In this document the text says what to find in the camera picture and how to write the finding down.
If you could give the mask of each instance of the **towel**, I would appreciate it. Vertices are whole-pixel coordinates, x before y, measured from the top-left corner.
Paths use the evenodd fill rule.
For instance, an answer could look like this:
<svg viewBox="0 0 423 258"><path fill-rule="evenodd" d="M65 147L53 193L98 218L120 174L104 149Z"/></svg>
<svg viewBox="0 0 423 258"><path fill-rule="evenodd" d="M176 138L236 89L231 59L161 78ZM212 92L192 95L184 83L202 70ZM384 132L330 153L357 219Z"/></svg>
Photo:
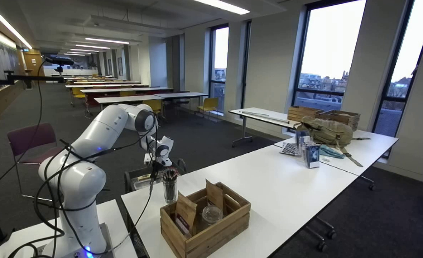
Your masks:
<svg viewBox="0 0 423 258"><path fill-rule="evenodd" d="M328 157L336 157L336 158L341 158L341 159L345 158L344 154L341 154L341 153L337 152L336 150L334 150L333 148L328 147L324 144L319 147L319 153L321 155L328 156Z"/></svg>

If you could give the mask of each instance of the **table caster wheel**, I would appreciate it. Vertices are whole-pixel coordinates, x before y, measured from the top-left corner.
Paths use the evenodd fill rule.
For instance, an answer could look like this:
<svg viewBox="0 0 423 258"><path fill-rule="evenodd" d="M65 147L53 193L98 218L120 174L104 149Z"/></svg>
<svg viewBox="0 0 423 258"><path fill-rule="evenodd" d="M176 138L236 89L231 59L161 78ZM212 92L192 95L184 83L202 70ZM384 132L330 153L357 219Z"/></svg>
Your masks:
<svg viewBox="0 0 423 258"><path fill-rule="evenodd" d="M326 243L325 243L325 242L320 242L320 243L318 244L318 250L319 250L320 252L324 252L324 251L326 251L326 249L327 249L327 245L326 245Z"/></svg>
<svg viewBox="0 0 423 258"><path fill-rule="evenodd" d="M337 237L337 232L335 230L331 230L330 232L327 233L327 237L329 239L334 239Z"/></svg>

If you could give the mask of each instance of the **wooden box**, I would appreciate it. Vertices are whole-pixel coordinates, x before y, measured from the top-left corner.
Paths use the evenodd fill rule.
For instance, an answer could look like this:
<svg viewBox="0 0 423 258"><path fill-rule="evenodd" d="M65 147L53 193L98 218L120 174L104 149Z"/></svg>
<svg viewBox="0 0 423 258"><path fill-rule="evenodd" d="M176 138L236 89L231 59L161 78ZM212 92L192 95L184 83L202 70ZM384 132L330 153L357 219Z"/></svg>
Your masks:
<svg viewBox="0 0 423 258"><path fill-rule="evenodd" d="M304 116L316 119L320 113L323 113L323 110L306 106L292 106L288 110L288 119L300 122Z"/></svg>
<svg viewBox="0 0 423 258"><path fill-rule="evenodd" d="M321 113L319 115L320 119L337 121L342 124L351 126L353 131L357 130L357 124L359 122L359 117L361 115L358 113L340 111L340 110L331 110L328 112Z"/></svg>
<svg viewBox="0 0 423 258"><path fill-rule="evenodd" d="M229 187L215 184L223 190L224 218L216 224L186 238L174 222L176 202L160 208L160 230L177 258L205 258L248 228L251 204ZM207 206L207 191L202 189L189 196L197 204L194 227L201 221L203 208Z"/></svg>

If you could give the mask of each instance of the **backpack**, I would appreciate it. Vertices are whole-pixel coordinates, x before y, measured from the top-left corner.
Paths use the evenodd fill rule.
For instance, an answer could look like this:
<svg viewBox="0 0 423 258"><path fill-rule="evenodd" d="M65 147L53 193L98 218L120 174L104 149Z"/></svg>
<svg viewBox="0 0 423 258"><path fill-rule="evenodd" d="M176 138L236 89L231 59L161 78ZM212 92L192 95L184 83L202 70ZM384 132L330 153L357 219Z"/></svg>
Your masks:
<svg viewBox="0 0 423 258"><path fill-rule="evenodd" d="M314 119L304 116L297 131L308 131L310 137L326 145L344 146L353 139L353 130L350 126L336 121Z"/></svg>

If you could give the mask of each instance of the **purple chair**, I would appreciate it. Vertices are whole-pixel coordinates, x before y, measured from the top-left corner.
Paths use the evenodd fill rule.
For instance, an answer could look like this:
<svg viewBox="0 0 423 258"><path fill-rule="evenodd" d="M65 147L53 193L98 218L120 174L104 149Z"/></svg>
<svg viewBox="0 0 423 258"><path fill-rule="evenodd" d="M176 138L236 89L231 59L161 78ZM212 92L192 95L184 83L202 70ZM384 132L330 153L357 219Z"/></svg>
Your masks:
<svg viewBox="0 0 423 258"><path fill-rule="evenodd" d="M19 160L15 164L15 171L17 172L17 180L19 183L20 194L23 197L28 197L28 198L34 198L34 197L30 195L25 195L23 193L17 164L19 163L19 164L37 165L39 167L39 165L46 158L52 157L53 155L59 153L62 150L62 148L57 147L56 134L54 133L54 129L49 123L43 123L38 126L38 131L36 132L34 139L31 142L31 145L28 146L30 144L30 141L32 139L32 136L35 130L36 130L36 125L10 131L7 134L9 144L12 150L12 157L14 158L14 162L15 162L15 157L21 155L22 153L25 153L29 149L46 145L46 144L51 144L51 143L56 144L55 147L53 147L52 149L49 149L48 151L46 151L45 153L39 156L23 158L22 160ZM49 199L44 199L44 198L39 198L39 199L44 201L50 201Z"/></svg>

